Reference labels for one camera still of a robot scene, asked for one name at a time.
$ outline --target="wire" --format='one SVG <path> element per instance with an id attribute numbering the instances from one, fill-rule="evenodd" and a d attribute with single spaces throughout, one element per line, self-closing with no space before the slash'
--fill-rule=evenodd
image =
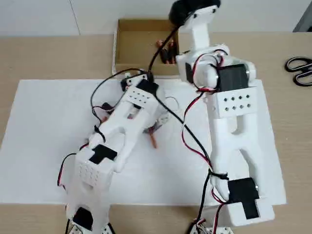
<path id="1" fill-rule="evenodd" d="M 67 220 L 67 224 L 66 224 L 66 228 L 65 228 L 65 234 L 68 234 L 69 223 L 70 223 L 70 219 Z"/>
<path id="2" fill-rule="evenodd" d="M 209 178 L 210 178 L 210 173 L 207 174 L 206 180 L 204 182 L 203 193 L 201 195 L 201 202 L 200 202 L 200 207 L 199 207 L 196 222 L 198 222 L 200 220 L 201 213 L 203 212 L 203 208 L 204 208 L 204 204 L 205 204 L 205 197 L 206 197 L 206 190 L 207 190 Z"/>
<path id="3" fill-rule="evenodd" d="M 76 153 L 71 153 L 71 154 L 67 155 L 67 156 L 63 159 L 63 162 L 62 162 L 62 164 L 61 164 L 61 166 L 60 166 L 60 169 L 59 169 L 59 172 L 58 172 L 58 182 L 57 182 L 58 187 L 63 187 L 63 189 L 64 189 L 65 191 L 66 191 L 65 185 L 61 184 L 61 182 L 60 182 L 60 179 L 61 179 L 61 177 L 62 177 L 62 171 L 63 171 L 64 162 L 65 162 L 65 160 L 66 160 L 69 156 L 75 155 L 75 154 L 76 154 Z"/>
<path id="4" fill-rule="evenodd" d="M 222 201 L 221 198 L 219 198 L 219 197 L 215 194 L 215 192 L 214 192 L 214 187 L 212 187 L 212 189 L 211 189 L 211 195 L 212 195 L 212 197 L 214 198 L 214 200 L 216 200 L 216 201 L 219 202 L 220 204 L 226 204 L 225 201 Z"/>
<path id="5" fill-rule="evenodd" d="M 138 76 L 141 76 L 143 74 L 147 74 L 145 71 L 141 70 L 141 69 L 138 69 L 138 68 L 128 68 L 128 69 L 125 69 L 125 70 L 122 70 L 122 71 L 119 71 L 113 75 L 111 75 L 110 77 L 106 78 L 105 80 L 103 80 L 96 88 L 95 90 L 92 92 L 91 94 L 91 97 L 90 97 L 90 104 L 91 104 L 91 109 L 92 109 L 92 114 L 100 121 L 101 123 L 101 119 L 98 117 L 97 113 L 95 112 L 94 110 L 94 105 L 93 105 L 93 97 L 95 95 L 95 93 L 97 92 L 97 90 L 99 89 L 100 86 L 102 86 L 102 84 L 104 84 L 106 81 L 116 77 L 117 75 L 121 74 L 121 73 L 124 73 L 124 72 L 128 72 L 128 71 L 139 71 L 140 74 L 136 74 L 134 76 L 131 76 L 131 77 L 127 77 L 126 79 L 131 79 L 131 78 L 134 78 L 134 77 L 138 77 Z"/>
<path id="6" fill-rule="evenodd" d="M 216 234 L 216 229 L 218 227 L 218 220 L 219 220 L 219 213 L 221 208 L 224 206 L 225 204 L 221 204 L 219 205 L 216 213 L 215 213 L 215 217 L 214 217 L 214 225 L 213 225 L 213 234 Z"/>
<path id="7" fill-rule="evenodd" d="M 172 30 L 172 32 L 169 34 L 169 36 L 164 40 L 163 44 L 161 45 L 161 47 L 158 48 L 158 50 L 156 51 L 156 53 L 154 54 L 150 65 L 148 67 L 148 73 L 152 74 L 152 68 L 153 68 L 153 64 L 155 62 L 155 59 L 157 58 L 157 56 L 159 55 L 159 53 L 161 52 L 161 50 L 166 46 L 166 44 L 168 43 L 168 41 L 173 37 L 173 35 L 179 30 L 180 26 L 174 28 Z"/>
<path id="8" fill-rule="evenodd" d="M 199 151 L 195 150 L 194 148 L 190 147 L 184 138 L 184 127 L 185 127 L 185 118 L 186 118 L 186 114 L 187 112 L 190 110 L 190 108 L 203 96 L 204 93 L 201 93 L 199 96 L 197 96 L 193 101 L 191 101 L 191 103 L 188 105 L 188 107 L 186 108 L 185 112 L 184 112 L 184 117 L 183 117 L 183 127 L 182 127 L 182 132 L 181 132 L 181 137 L 182 137 L 182 141 L 183 144 L 191 151 L 193 151 L 194 153 L 198 154 L 199 156 L 201 156 L 209 165 L 209 168 L 212 169 L 211 163 L 210 161 Z"/>
<path id="9" fill-rule="evenodd" d="M 181 110 L 179 101 L 178 101 L 175 97 L 172 97 L 172 96 L 166 97 L 166 100 L 167 100 L 167 99 L 170 99 L 170 98 L 172 98 L 172 99 L 176 102 L 177 109 L 176 109 L 175 111 Z"/>
<path id="10" fill-rule="evenodd" d="M 159 104 L 165 108 L 170 114 L 172 114 L 181 124 L 184 124 L 184 121 L 176 115 L 176 113 L 174 113 L 168 106 L 166 106 L 156 95 L 156 93 L 154 94 L 154 97 L 156 98 L 156 100 L 159 102 Z M 205 150 L 204 146 L 200 143 L 200 141 L 197 139 L 197 137 L 194 135 L 194 133 L 190 130 L 190 128 L 184 124 L 184 128 L 189 132 L 189 134 L 191 135 L 191 137 L 195 140 L 195 142 L 198 144 L 198 146 L 201 148 L 201 150 L 203 151 L 205 158 L 207 158 L 209 164 L 211 164 L 209 156 L 207 151 Z"/>

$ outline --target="white wall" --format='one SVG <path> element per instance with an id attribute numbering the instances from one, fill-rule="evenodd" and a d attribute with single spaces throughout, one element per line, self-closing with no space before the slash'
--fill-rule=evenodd
<path id="1" fill-rule="evenodd" d="M 167 17 L 175 0 L 71 1 L 72 6 L 70 0 L 0 0 L 0 36 L 113 33 L 116 20 L 121 17 Z M 292 31 L 310 2 L 223 0 L 210 29 Z"/>

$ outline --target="white plastic bracket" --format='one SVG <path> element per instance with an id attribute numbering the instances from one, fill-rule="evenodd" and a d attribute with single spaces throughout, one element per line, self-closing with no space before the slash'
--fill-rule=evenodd
<path id="1" fill-rule="evenodd" d="M 256 88 L 252 87 L 211 95 L 214 117 L 227 118 L 255 113 L 257 111 L 256 91 Z"/>

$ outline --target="white paper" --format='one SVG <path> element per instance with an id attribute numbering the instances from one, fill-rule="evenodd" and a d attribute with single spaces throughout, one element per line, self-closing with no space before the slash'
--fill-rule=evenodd
<path id="1" fill-rule="evenodd" d="M 90 95 L 101 80 L 21 80 L 0 150 L 0 203 L 65 203 L 66 193 L 57 187 L 63 158 L 84 144 L 98 121 L 91 113 Z M 194 89 L 179 80 L 157 80 L 166 96 L 175 97 L 181 110 L 196 97 Z M 269 196 L 273 204 L 286 202 L 282 174 L 261 81 L 258 124 L 267 170 Z M 95 104 L 115 104 L 122 90 L 117 80 L 104 84 L 95 96 Z M 179 116 L 176 102 L 167 104 Z M 211 152 L 206 105 L 199 101 L 189 111 L 187 123 L 207 152 Z M 152 147 L 142 134 L 124 170 L 113 176 L 111 202 L 119 204 L 198 205 L 208 168 L 206 162 L 189 151 L 181 140 L 181 124 L 173 117 L 155 137 Z M 198 149 L 192 138 L 186 141 Z M 62 182 L 69 183 L 74 158 L 65 162 Z M 246 163 L 239 157 L 229 162 L 229 174 L 242 175 Z M 212 200 L 209 188 L 206 203 Z"/>

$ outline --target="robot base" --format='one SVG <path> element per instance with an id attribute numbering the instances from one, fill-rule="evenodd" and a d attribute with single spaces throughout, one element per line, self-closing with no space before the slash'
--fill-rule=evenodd
<path id="1" fill-rule="evenodd" d="M 195 224 L 193 224 L 193 227 L 187 234 L 212 234 L 213 229 L 212 228 L 206 228 L 206 232 L 203 230 L 200 230 L 200 233 L 197 232 Z M 231 228 L 217 228 L 216 234 L 234 234 Z"/>
<path id="2" fill-rule="evenodd" d="M 74 225 L 69 234 L 83 234 L 82 230 Z M 102 234 L 116 234 L 112 225 L 109 223 L 105 228 Z"/>

